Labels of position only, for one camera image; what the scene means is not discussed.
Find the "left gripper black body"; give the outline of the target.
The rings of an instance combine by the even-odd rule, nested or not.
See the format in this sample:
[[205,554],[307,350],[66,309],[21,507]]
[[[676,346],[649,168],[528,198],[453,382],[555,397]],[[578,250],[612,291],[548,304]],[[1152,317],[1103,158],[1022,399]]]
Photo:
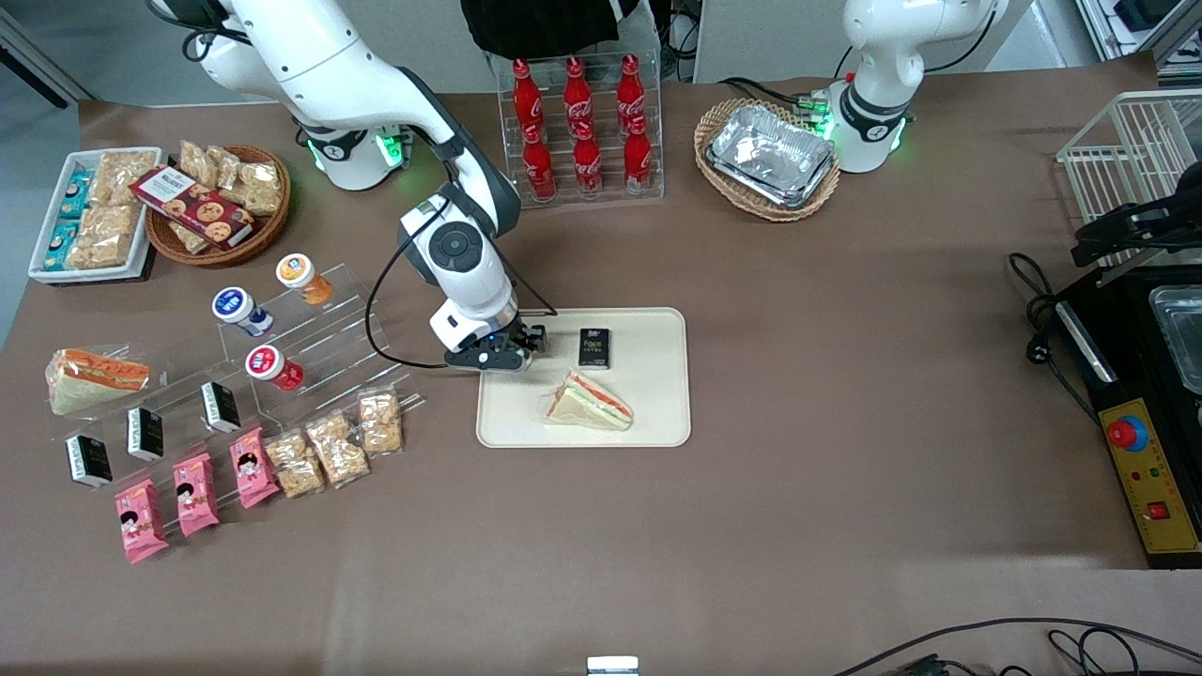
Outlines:
[[1188,188],[1146,204],[1123,204],[1115,250],[1200,249],[1201,189]]

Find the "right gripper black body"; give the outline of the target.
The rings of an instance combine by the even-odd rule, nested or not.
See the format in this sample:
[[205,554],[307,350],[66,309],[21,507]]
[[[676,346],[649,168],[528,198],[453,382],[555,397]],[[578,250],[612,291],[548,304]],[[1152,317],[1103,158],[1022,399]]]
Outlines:
[[528,363],[545,351],[545,325],[511,322],[475,340],[468,349],[469,363]]

